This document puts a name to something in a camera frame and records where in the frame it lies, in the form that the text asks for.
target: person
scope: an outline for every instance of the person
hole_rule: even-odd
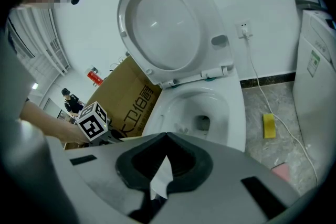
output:
[[[74,94],[70,94],[67,88],[62,89],[62,95],[65,98],[64,106],[69,114],[78,117],[78,112],[83,109],[84,103]]]
[[[64,0],[2,0],[0,11],[0,67],[4,75],[1,83],[0,120],[16,121],[18,118],[40,128],[45,135],[62,142],[88,142],[78,126],[56,119],[27,99],[35,80],[16,57],[8,42],[7,18],[13,8],[54,7]]]

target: power cord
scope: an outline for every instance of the power cord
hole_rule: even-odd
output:
[[[287,125],[283,122],[283,120],[273,113],[273,111],[272,111],[272,109],[271,109],[271,106],[269,105],[269,102],[268,102],[268,100],[267,100],[267,97],[266,97],[264,91],[262,90],[262,88],[260,87],[258,73],[257,73],[257,71],[256,71],[256,69],[255,69],[255,67],[254,67],[254,65],[253,65],[252,56],[251,56],[251,46],[250,46],[250,42],[249,42],[249,39],[250,39],[250,33],[249,33],[249,31],[248,31],[246,28],[243,28],[243,35],[244,35],[244,37],[245,37],[245,39],[246,39],[246,41],[247,41],[248,55],[249,55],[249,58],[250,58],[250,62],[251,62],[253,71],[254,71],[254,73],[255,73],[255,75],[256,75],[256,77],[257,77],[258,87],[259,87],[261,93],[263,94],[263,96],[264,96],[264,98],[265,98],[265,100],[266,100],[268,109],[269,109],[269,111],[273,114],[273,116],[274,116],[275,118],[277,118],[277,119],[284,125],[284,127],[286,128],[286,130],[287,130],[287,132],[290,134],[290,136],[291,136],[296,142],[298,142],[299,145],[301,146],[301,148],[302,148],[302,150],[303,150],[303,153],[305,154],[307,160],[309,161],[311,167],[312,167],[313,170],[314,170],[314,174],[315,174],[315,178],[316,178],[316,186],[317,186],[318,183],[319,183],[319,179],[318,179],[318,177],[317,177],[317,173],[316,173],[315,167],[314,167],[314,165],[313,165],[313,162],[312,162],[311,159],[309,158],[306,149],[305,149],[304,146],[301,144],[301,142],[300,142],[295,136],[292,135],[292,133],[289,131]]]

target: toilet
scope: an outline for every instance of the toilet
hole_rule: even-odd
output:
[[[120,0],[118,27],[130,55],[163,89],[143,135],[177,132],[245,150],[242,89],[213,0]],[[165,197],[171,179],[161,173],[153,189]]]

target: toilet lid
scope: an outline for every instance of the toilet lid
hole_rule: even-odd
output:
[[[120,0],[120,36],[153,84],[223,75],[233,58],[213,0]]]

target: marble floor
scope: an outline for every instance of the marble floor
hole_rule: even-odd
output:
[[[287,125],[290,132],[301,142],[302,136],[292,95],[293,82],[285,82],[261,87],[275,115]],[[300,195],[316,184],[314,172],[300,145],[291,138],[281,122],[276,120],[277,137],[263,138],[262,115],[270,113],[266,101],[258,87],[243,89],[246,112],[245,153],[273,168],[287,163],[290,184]]]

